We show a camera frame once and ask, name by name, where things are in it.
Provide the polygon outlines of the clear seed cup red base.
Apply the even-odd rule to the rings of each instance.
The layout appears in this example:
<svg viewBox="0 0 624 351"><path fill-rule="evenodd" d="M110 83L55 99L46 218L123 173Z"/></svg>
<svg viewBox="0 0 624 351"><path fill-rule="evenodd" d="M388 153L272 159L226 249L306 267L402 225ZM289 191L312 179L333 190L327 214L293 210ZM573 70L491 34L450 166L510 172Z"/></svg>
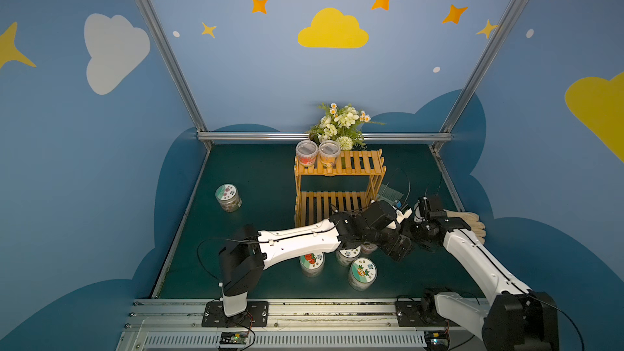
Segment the clear seed cup red base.
<svg viewBox="0 0 624 351"><path fill-rule="evenodd" d="M312 140L300 141L296 146L297 162L302 167L313 167L316 163L319 148Z"/></svg>

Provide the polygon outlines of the clear seed cup orange base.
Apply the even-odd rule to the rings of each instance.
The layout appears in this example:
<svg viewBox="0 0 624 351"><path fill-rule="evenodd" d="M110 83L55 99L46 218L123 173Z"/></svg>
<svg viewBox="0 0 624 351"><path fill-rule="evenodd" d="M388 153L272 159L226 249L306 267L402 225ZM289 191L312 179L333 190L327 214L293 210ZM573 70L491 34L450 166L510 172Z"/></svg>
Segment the clear seed cup orange base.
<svg viewBox="0 0 624 351"><path fill-rule="evenodd" d="M336 141L323 141L318 146L320 162L325 167L334 167L341 156L341 146Z"/></svg>

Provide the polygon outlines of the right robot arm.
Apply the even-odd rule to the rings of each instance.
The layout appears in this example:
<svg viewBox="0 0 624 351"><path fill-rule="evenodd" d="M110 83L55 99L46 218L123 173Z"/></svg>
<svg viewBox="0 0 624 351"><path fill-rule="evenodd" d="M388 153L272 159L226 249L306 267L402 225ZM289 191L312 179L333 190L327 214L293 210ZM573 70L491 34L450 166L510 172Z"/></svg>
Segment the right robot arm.
<svg viewBox="0 0 624 351"><path fill-rule="evenodd" d="M557 307L508 271L479 241L469 224L450 217L439 196L419 198L419 242L440 245L464 267L487 299L473 302L454 292L435 292L428 309L481 339L487 350L559 350Z"/></svg>

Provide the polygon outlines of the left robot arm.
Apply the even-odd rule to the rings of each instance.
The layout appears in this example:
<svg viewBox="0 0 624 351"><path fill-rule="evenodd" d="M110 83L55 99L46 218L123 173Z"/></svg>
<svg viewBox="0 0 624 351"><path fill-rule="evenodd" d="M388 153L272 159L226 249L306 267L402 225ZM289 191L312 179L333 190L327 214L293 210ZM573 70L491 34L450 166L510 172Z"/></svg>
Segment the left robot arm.
<svg viewBox="0 0 624 351"><path fill-rule="evenodd" d="M219 251L225 316L244 313L248 293L263 271L292 258L372 244L393 260L402 260L411 249L411 240L402 234L401 224L413 220L409 206L396 208L386 201L374 201L362 211L336 212L306 227L272 232L245 225Z"/></svg>

